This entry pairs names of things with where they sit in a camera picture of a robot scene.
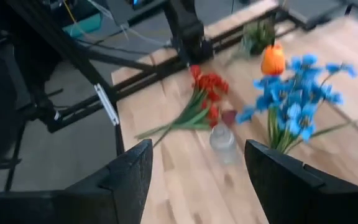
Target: clear plastic bottle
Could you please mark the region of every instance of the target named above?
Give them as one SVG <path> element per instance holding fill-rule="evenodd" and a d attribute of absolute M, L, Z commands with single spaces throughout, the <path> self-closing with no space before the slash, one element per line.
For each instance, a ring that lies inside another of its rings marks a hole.
<path fill-rule="evenodd" d="M 212 129 L 209 143 L 224 164 L 233 164 L 238 160 L 236 139 L 224 123 L 219 123 Z"/>

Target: orange tulip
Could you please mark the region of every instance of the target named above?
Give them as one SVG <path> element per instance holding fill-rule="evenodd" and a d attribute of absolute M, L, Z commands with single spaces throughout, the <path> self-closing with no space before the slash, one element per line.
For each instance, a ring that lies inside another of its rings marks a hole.
<path fill-rule="evenodd" d="M 281 75 L 285 69 L 285 57 L 281 45 L 270 45 L 265 49 L 264 59 L 260 66 L 264 75 Z"/>

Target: wooden tabletop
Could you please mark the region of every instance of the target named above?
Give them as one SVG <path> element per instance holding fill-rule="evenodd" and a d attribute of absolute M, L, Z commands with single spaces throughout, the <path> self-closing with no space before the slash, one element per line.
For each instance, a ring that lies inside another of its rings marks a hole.
<path fill-rule="evenodd" d="M 247 9 L 208 26 L 206 34 L 218 35 L 276 6 L 271 0 L 260 1 Z M 279 25 L 291 26 L 289 23 Z M 316 30 L 296 31 L 279 42 L 285 55 L 315 53 L 320 63 L 353 63 L 358 70 L 358 21 L 347 17 L 338 19 Z M 260 91 L 252 80 L 260 78 L 260 58 L 233 60 L 237 46 L 227 49 L 201 67 L 204 71 L 220 74 L 231 87 L 223 102 L 225 108 L 240 110 L 245 104 L 254 104 Z M 160 49 L 153 53 L 157 63 L 175 56 L 173 50 Z M 148 57 L 143 62 L 150 62 Z M 112 74 L 117 84 L 137 70 L 122 68 Z M 343 92 L 345 104 L 339 108 L 320 107 L 316 115 L 319 129 L 358 118 L 358 78 L 343 75 L 331 80 L 335 90 Z M 187 70 L 148 86 L 117 103 L 122 136 L 126 149 L 135 145 L 134 138 L 148 129 L 176 118 L 191 95 L 192 78 Z M 246 139 L 264 143 L 267 138 L 266 114 L 257 115 L 250 123 L 233 127 L 238 141 L 234 156 L 238 160 L 225 165 L 209 145 L 207 131 L 174 131 L 154 149 L 152 181 L 142 223 L 267 223 L 262 207 L 253 190 L 243 160 Z M 301 144 L 291 156 L 327 173 L 358 185 L 358 126 Z"/>

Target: gray floor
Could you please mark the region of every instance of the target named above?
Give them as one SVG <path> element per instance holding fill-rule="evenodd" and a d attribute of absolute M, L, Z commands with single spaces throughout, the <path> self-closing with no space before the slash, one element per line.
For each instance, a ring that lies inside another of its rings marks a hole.
<path fill-rule="evenodd" d="M 289 7 L 306 17 L 313 17 L 327 7 L 335 6 L 335 0 L 288 0 Z M 231 13 L 231 0 L 196 0 L 198 17 L 204 24 L 210 24 Z M 234 12 L 244 5 L 234 0 Z M 134 28 L 137 32 L 165 43 L 170 31 L 163 14 L 159 14 Z M 118 31 L 109 19 L 103 20 L 101 30 L 93 36 L 104 37 Z M 157 44 L 146 42 L 128 32 L 115 36 L 106 45 L 125 49 L 152 52 Z M 105 51 L 129 59 L 129 55 Z M 92 62 L 102 76 L 111 83 L 110 74 L 118 69 L 115 65 Z M 51 80 L 46 84 L 48 91 L 64 88 L 64 92 L 52 98 L 56 105 L 72 105 L 94 94 L 93 87 L 69 63 L 58 65 Z M 99 169 L 116 156 L 114 127 L 105 111 L 101 110 L 54 134 L 45 126 L 34 121 L 27 125 L 21 147 L 20 158 L 12 185 L 13 191 L 63 189 Z M 0 170 L 0 191 L 3 190 L 7 171 Z"/>

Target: metal frame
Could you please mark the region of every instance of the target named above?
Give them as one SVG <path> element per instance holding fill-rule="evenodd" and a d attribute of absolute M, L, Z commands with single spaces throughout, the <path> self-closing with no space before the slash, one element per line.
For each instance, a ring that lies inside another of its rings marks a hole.
<path fill-rule="evenodd" d="M 152 85 L 155 82 L 158 82 L 171 74 L 179 72 L 186 68 L 189 63 L 183 61 L 179 55 L 176 57 L 170 58 L 158 65 L 147 65 L 144 63 L 134 62 L 127 59 L 113 57 L 109 55 L 103 55 L 95 51 L 82 52 L 81 47 L 78 47 L 73 40 L 66 35 L 59 26 L 53 21 L 53 19 L 45 13 L 45 11 L 39 6 L 37 1 L 33 0 L 6 0 L 8 5 L 10 5 L 24 20 L 26 20 L 44 39 L 54 47 L 63 57 L 67 58 L 84 76 L 88 81 L 96 86 L 99 85 L 102 87 L 107 96 L 107 101 L 110 102 L 115 111 L 117 111 L 117 102 L 149 85 Z M 347 5 L 346 14 L 349 14 L 351 11 L 352 4 Z M 264 14 L 255 17 L 251 21 L 247 21 L 244 24 L 239 24 L 235 28 L 224 32 L 218 35 L 215 38 L 212 38 L 210 41 L 213 52 L 218 53 L 234 44 L 238 43 L 242 38 L 242 28 L 245 24 L 254 21 L 260 21 L 269 17 L 274 18 L 274 22 L 282 22 L 285 20 L 290 20 L 294 22 L 295 26 L 291 29 L 277 34 L 277 37 L 281 37 L 289 32 L 292 32 L 298 28 L 301 28 L 305 31 L 309 31 L 315 28 L 317 25 L 322 24 L 327 21 L 327 15 L 333 13 L 334 11 L 339 10 L 338 7 L 330 9 L 324 14 L 308 21 L 302 21 L 293 15 L 290 11 L 278 6 L 274 9 L 271 9 Z M 95 59 L 106 63 L 113 63 L 116 65 L 126 66 L 137 68 L 143 70 L 139 74 L 124 80 L 123 82 L 118 83 L 114 86 L 109 86 L 109 84 L 102 78 L 98 71 L 92 66 L 89 59 Z M 48 126 L 48 130 L 53 133 L 59 129 L 64 128 L 80 119 L 83 119 L 94 112 L 103 108 L 101 104 L 100 97 L 98 95 L 93 95 L 65 110 L 58 111 L 48 111 L 48 113 L 41 114 L 40 118 Z M 122 141 L 121 127 L 119 124 L 116 126 L 116 149 L 117 155 L 120 155 L 124 152 L 124 144 Z M 6 184 L 6 191 L 9 191 L 12 185 L 12 178 L 14 174 L 14 166 L 10 167 L 9 177 Z"/>

